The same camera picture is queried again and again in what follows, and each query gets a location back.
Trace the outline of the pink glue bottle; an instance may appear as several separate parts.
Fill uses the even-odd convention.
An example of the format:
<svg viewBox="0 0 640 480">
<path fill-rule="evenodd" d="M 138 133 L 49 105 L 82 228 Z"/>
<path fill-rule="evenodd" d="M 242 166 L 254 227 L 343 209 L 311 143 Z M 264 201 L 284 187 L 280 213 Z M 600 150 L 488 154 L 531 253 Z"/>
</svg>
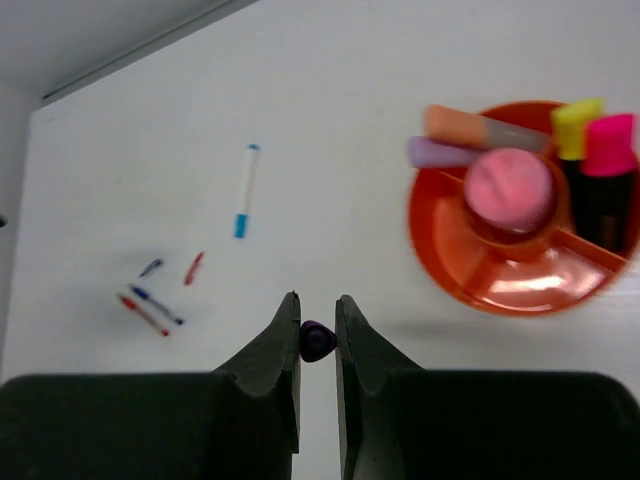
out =
<svg viewBox="0 0 640 480">
<path fill-rule="evenodd" d="M 547 164 L 515 148 L 482 154 L 467 169 L 463 188 L 474 214 L 507 231 L 536 229 L 553 201 L 553 176 Z"/>
</svg>

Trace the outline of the blue capped white pen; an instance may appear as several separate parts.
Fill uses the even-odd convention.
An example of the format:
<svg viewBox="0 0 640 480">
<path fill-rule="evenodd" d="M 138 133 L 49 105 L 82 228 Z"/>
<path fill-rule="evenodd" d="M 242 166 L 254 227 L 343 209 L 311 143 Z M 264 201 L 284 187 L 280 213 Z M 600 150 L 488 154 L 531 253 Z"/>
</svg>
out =
<svg viewBox="0 0 640 480">
<path fill-rule="evenodd" d="M 259 145 L 249 144 L 247 146 L 245 158 L 242 163 L 238 205 L 236 208 L 234 219 L 233 236 L 236 239 L 244 238 L 248 229 L 251 201 L 253 197 L 253 189 L 255 184 L 259 155 Z"/>
</svg>

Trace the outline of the yellow black highlighter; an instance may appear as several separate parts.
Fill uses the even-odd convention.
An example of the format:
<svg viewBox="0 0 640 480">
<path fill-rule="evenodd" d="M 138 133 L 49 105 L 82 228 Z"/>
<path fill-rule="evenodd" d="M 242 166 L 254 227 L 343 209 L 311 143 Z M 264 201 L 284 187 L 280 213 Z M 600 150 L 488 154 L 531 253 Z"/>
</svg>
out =
<svg viewBox="0 0 640 480">
<path fill-rule="evenodd" d="M 551 125 L 556 157 L 562 165 L 569 187 L 571 216 L 576 234 L 588 240 L 590 221 L 585 181 L 581 165 L 585 159 L 585 132 L 587 125 L 602 116 L 601 98 L 586 98 L 555 108 Z"/>
</svg>

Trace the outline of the blue ballpoint pen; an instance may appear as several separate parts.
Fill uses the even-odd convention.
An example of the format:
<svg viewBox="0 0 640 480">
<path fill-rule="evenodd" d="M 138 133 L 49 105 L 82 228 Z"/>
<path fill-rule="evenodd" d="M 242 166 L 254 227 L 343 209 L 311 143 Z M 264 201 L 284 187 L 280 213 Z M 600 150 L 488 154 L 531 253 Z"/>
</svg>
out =
<svg viewBox="0 0 640 480">
<path fill-rule="evenodd" d="M 183 325 L 185 323 L 185 320 L 182 317 L 176 315 L 171 309 L 169 309 L 166 305 L 158 301 L 153 295 L 151 295 L 144 288 L 135 284 L 129 284 L 128 287 L 131 290 L 131 292 L 134 293 L 138 298 L 140 298 L 141 300 L 153 306 L 156 310 L 158 310 L 162 315 L 164 315 L 172 323 L 178 326 Z"/>
</svg>

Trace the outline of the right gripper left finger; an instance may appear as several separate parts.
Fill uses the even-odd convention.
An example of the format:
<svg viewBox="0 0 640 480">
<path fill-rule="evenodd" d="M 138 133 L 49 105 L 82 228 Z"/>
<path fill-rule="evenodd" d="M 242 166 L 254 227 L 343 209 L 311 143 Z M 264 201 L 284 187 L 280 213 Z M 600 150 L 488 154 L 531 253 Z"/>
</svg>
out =
<svg viewBox="0 0 640 480">
<path fill-rule="evenodd" d="M 300 435 L 301 309 L 213 371 L 29 375 L 1 389 L 5 479 L 287 479 Z"/>
</svg>

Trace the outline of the purple capped white pen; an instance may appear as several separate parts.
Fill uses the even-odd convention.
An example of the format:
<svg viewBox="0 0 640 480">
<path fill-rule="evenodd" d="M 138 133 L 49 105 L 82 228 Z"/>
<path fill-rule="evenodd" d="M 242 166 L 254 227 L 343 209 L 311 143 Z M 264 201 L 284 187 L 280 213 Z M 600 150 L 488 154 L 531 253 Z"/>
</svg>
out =
<svg viewBox="0 0 640 480">
<path fill-rule="evenodd" d="M 335 333 L 313 320 L 305 321 L 301 325 L 299 340 L 300 356 L 307 363 L 314 363 L 325 358 L 337 346 Z"/>
</svg>

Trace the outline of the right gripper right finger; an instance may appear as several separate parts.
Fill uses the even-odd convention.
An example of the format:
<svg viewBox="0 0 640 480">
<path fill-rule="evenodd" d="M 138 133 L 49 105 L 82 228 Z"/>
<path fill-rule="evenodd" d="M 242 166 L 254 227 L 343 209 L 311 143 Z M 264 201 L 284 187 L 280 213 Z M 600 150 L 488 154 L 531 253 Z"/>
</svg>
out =
<svg viewBox="0 0 640 480">
<path fill-rule="evenodd" d="M 635 479 L 639 406 L 599 373 L 425 369 L 335 308 L 345 479 Z"/>
</svg>

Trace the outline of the orange divided container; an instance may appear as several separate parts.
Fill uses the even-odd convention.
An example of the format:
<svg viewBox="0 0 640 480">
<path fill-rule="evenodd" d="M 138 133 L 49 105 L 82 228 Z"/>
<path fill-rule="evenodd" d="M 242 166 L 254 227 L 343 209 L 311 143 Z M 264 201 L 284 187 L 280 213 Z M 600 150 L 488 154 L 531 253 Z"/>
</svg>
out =
<svg viewBox="0 0 640 480">
<path fill-rule="evenodd" d="M 423 269 L 447 293 L 494 314 L 536 316 L 577 306 L 604 289 L 639 250 L 639 156 L 626 249 L 617 254 L 579 237 L 571 216 L 569 187 L 556 157 L 551 112 L 565 105 L 519 101 L 478 114 L 548 134 L 539 153 L 553 176 L 551 208 L 529 232 L 493 227 L 464 199 L 467 167 L 416 169 L 408 202 L 409 238 Z"/>
</svg>

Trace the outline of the lilac marker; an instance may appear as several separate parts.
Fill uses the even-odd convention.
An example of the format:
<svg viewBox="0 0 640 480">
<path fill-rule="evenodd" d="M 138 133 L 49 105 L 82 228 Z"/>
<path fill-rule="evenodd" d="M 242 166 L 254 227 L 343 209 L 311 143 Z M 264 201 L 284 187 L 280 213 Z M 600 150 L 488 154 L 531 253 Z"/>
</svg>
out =
<svg viewBox="0 0 640 480">
<path fill-rule="evenodd" d="M 413 136 L 407 140 L 406 153 L 411 166 L 427 169 L 467 167 L 483 151 L 437 143 L 424 136 Z"/>
</svg>

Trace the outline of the red paper clip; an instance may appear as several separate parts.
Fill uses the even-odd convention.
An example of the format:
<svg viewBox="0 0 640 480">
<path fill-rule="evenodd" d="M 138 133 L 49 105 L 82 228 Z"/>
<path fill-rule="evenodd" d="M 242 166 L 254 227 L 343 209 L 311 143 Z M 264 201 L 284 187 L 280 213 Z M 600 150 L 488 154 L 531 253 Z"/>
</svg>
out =
<svg viewBox="0 0 640 480">
<path fill-rule="evenodd" d="M 206 254 L 205 251 L 199 252 L 195 256 L 193 261 L 191 262 L 191 264 L 190 264 L 190 266 L 189 266 L 189 268 L 188 268 L 188 270 L 187 270 L 187 272 L 186 272 L 186 274 L 184 276 L 183 284 L 185 286 L 192 285 L 193 282 L 195 281 L 197 273 L 198 273 L 198 270 L 201 267 L 201 264 L 202 264 L 202 261 L 203 261 L 203 258 L 205 256 L 205 254 Z"/>
</svg>

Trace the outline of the grey orange marker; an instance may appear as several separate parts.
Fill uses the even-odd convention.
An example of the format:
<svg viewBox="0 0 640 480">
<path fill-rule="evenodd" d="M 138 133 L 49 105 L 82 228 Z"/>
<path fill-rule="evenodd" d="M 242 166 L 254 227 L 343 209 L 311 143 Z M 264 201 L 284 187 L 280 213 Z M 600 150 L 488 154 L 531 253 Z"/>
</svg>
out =
<svg viewBox="0 0 640 480">
<path fill-rule="evenodd" d="M 543 132 L 441 105 L 426 108 L 424 128 L 433 141 L 480 150 L 515 148 L 539 153 L 551 142 Z"/>
</svg>

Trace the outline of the blue paper clip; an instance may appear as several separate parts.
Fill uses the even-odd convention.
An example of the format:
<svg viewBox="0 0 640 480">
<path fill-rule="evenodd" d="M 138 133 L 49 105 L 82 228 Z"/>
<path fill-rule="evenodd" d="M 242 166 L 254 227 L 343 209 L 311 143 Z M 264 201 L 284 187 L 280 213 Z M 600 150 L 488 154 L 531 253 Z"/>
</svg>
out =
<svg viewBox="0 0 640 480">
<path fill-rule="evenodd" d="M 163 264 L 164 264 L 164 261 L 161 258 L 154 259 L 147 266 L 144 267 L 144 269 L 139 274 L 139 278 L 149 275 L 154 270 L 160 268 Z"/>
</svg>

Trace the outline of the pink black highlighter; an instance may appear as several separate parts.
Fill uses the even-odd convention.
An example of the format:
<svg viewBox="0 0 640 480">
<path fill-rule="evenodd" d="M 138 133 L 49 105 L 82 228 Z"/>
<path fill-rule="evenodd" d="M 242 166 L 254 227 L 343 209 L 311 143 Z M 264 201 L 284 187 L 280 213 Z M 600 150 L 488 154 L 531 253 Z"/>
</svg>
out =
<svg viewBox="0 0 640 480">
<path fill-rule="evenodd" d="M 614 253 L 626 249 L 626 230 L 636 183 L 633 151 L 636 116 L 621 113 L 587 125 L 581 166 L 586 239 Z"/>
</svg>

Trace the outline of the red ballpoint pen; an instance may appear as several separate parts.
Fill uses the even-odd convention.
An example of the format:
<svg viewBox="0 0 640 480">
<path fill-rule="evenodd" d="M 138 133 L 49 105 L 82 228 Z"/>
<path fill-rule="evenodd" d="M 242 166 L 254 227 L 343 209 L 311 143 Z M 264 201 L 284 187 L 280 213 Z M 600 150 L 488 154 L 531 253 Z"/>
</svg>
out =
<svg viewBox="0 0 640 480">
<path fill-rule="evenodd" d="M 119 293 L 118 294 L 119 301 L 121 304 L 127 308 L 129 311 L 138 315 L 142 318 L 154 331 L 156 331 L 162 337 L 168 337 L 170 332 L 167 328 L 163 327 L 159 322 L 157 322 L 146 310 L 144 310 L 141 306 L 139 306 L 133 299 L 130 297 Z"/>
</svg>

